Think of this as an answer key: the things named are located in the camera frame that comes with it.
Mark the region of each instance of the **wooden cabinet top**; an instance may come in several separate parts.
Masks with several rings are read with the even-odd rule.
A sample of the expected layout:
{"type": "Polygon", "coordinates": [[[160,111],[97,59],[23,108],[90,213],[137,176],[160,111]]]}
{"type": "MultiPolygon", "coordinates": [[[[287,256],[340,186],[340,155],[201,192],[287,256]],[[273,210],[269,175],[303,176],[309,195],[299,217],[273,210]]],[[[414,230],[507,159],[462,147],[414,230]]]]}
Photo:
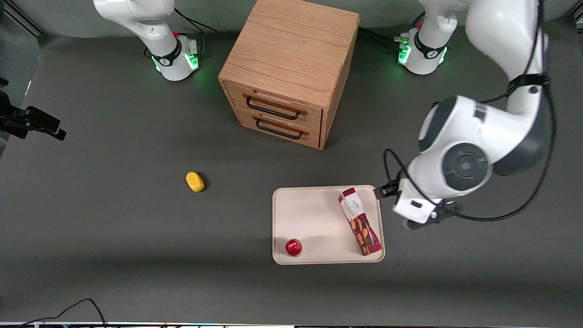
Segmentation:
{"type": "Polygon", "coordinates": [[[301,0],[257,0],[219,79],[327,108],[359,21],[301,0]]]}

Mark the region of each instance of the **green led light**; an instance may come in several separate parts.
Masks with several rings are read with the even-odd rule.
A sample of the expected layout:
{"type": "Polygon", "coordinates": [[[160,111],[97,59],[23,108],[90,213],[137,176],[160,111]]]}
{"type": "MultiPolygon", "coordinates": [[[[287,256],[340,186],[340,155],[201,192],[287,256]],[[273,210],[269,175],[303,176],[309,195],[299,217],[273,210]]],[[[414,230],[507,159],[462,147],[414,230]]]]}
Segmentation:
{"type": "Polygon", "coordinates": [[[443,62],[443,58],[445,57],[446,52],[447,52],[447,47],[445,47],[445,49],[443,49],[443,54],[441,55],[441,59],[439,60],[440,64],[443,62]]]}
{"type": "Polygon", "coordinates": [[[405,64],[407,59],[409,59],[409,54],[411,53],[411,46],[407,45],[407,47],[401,50],[402,54],[399,55],[399,62],[401,64],[405,64]]]}
{"type": "Polygon", "coordinates": [[[154,65],[156,66],[156,70],[160,72],[160,67],[158,67],[158,63],[154,59],[154,56],[152,56],[152,61],[154,62],[154,65]]]}
{"type": "Polygon", "coordinates": [[[198,68],[198,56],[184,54],[184,58],[186,58],[186,61],[188,61],[188,65],[190,66],[190,68],[192,68],[193,71],[198,68]]]}

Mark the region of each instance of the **white tray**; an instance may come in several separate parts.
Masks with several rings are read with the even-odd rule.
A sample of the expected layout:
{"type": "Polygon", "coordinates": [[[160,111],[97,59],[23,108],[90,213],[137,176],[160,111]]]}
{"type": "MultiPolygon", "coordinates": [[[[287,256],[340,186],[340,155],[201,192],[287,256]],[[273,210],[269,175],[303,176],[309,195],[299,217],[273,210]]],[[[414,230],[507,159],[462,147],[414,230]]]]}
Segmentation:
{"type": "Polygon", "coordinates": [[[385,257],[381,208],[373,186],[280,188],[273,193],[272,256],[277,264],[332,264],[379,262],[385,257]],[[353,187],[359,195],[368,223],[381,241],[382,250],[363,256],[338,202],[353,187]],[[291,257],[285,244],[298,239],[301,255],[291,257]]]}

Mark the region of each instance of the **black metal handle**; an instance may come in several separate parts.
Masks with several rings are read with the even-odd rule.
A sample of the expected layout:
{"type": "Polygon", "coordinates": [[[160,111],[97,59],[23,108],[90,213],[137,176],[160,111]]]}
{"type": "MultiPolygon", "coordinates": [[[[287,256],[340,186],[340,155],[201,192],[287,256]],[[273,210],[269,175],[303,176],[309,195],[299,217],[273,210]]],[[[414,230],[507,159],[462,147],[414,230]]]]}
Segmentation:
{"type": "Polygon", "coordinates": [[[279,132],[279,131],[274,130],[274,129],[262,127],[261,125],[259,125],[259,122],[261,122],[261,119],[260,118],[258,118],[257,119],[257,122],[255,122],[255,125],[257,126],[257,128],[259,130],[264,130],[264,131],[267,131],[267,132],[275,133],[277,135],[281,135],[282,137],[290,138],[290,139],[293,139],[293,140],[299,140],[301,138],[301,135],[302,135],[302,132],[301,131],[300,131],[300,135],[290,135],[290,134],[287,134],[287,133],[279,132]]]}
{"type": "Polygon", "coordinates": [[[247,107],[252,108],[252,109],[257,109],[257,110],[262,111],[264,113],[268,113],[268,114],[271,114],[271,115],[275,115],[275,116],[279,116],[279,117],[282,117],[282,118],[286,118],[288,120],[297,120],[297,118],[300,117],[300,111],[297,111],[296,112],[296,115],[294,115],[294,116],[285,115],[285,114],[278,113],[278,112],[273,111],[273,110],[269,110],[267,108],[263,108],[263,107],[259,107],[259,106],[250,104],[249,103],[250,101],[251,101],[251,97],[247,97],[247,101],[246,101],[247,107]]]}

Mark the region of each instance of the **yellow sponge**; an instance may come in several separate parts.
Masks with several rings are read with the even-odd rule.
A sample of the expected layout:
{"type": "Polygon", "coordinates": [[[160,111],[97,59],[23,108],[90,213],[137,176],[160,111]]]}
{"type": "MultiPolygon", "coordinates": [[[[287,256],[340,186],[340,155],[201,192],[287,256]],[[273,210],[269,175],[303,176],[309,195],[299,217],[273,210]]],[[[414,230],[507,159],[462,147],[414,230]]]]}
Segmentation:
{"type": "Polygon", "coordinates": [[[195,193],[202,191],[205,188],[205,183],[197,172],[188,172],[186,174],[186,182],[188,183],[188,187],[190,187],[195,193]]]}

